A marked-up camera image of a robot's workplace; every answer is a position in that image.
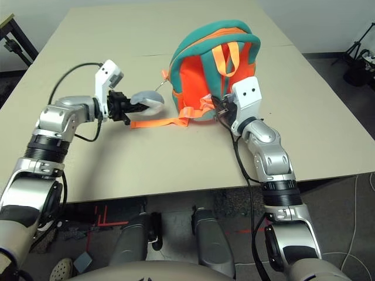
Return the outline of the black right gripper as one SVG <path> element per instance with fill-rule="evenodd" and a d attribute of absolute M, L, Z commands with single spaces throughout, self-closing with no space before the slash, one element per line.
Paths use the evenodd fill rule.
<path fill-rule="evenodd" d="M 234 95 L 225 95 L 223 99 L 212 98 L 215 111 L 222 112 L 221 117 L 227 125 L 232 125 L 237 116 L 237 105 Z"/>

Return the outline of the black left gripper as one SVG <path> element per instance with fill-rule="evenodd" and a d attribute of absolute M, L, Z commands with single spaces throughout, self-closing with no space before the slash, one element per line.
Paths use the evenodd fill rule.
<path fill-rule="evenodd" d="M 125 125 L 131 123 L 128 113 L 144 112 L 149 106 L 144 104 L 129 104 L 129 99 L 122 93 L 109 91 L 107 97 L 108 117 L 114 122 L 123 121 Z"/>

